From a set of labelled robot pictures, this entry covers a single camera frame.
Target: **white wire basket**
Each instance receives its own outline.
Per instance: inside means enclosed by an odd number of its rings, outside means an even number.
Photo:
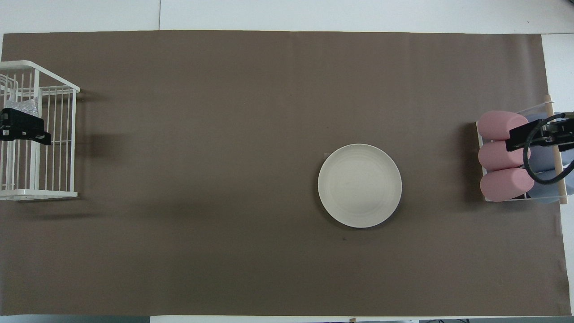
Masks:
[[[77,197],[74,191],[76,97],[80,88],[31,61],[0,62],[0,109],[38,100],[51,145],[0,141],[0,200]]]
[[[532,116],[532,115],[543,115],[545,114],[545,117],[551,117],[554,115],[554,108],[552,106],[552,103],[554,103],[554,101],[552,101],[552,98],[550,97],[550,95],[546,95],[545,97],[545,102],[537,105],[537,106],[533,106],[530,107],[526,110],[522,110],[517,112],[518,114],[528,117],[528,116]],[[480,133],[478,133],[478,122],[476,122],[476,128],[477,128],[477,134],[478,134],[478,146],[479,148],[482,147],[482,145],[485,142],[488,142],[487,140],[483,139],[483,137],[480,135]],[[558,150],[558,146],[554,146],[552,147],[552,155],[554,158],[554,169],[556,170],[556,175],[558,175],[559,173],[562,172],[563,170],[563,164],[562,164],[562,156],[560,155],[560,151]],[[486,175],[488,173],[488,171],[482,167],[482,175]],[[561,181],[559,181],[556,184],[558,188],[558,192],[559,195],[554,196],[554,197],[540,197],[540,198],[533,198],[531,196],[529,196],[528,194],[522,194],[518,197],[515,197],[513,199],[509,199],[507,201],[525,201],[525,200],[530,200],[530,199],[549,199],[549,198],[559,198],[560,204],[568,204],[568,195],[567,195],[567,190],[566,190],[566,181],[564,179],[562,179]],[[491,200],[485,198],[484,199],[487,202],[492,202]]]

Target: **white panel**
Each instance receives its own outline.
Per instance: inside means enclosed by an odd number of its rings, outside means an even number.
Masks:
[[[574,111],[574,34],[542,35],[548,92],[554,110]],[[570,284],[570,306],[574,313],[574,201],[560,205],[566,271]]]
[[[5,33],[153,30],[160,0],[1,0],[0,15],[0,40]]]
[[[574,32],[566,0],[162,0],[160,29]]]

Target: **brown tablecloth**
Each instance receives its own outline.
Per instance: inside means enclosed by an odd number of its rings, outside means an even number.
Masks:
[[[2,58],[82,88],[81,198],[0,203],[2,314],[570,314],[558,205],[478,185],[474,121],[547,93],[540,35],[7,34]],[[317,193],[352,143],[402,175],[370,229]]]

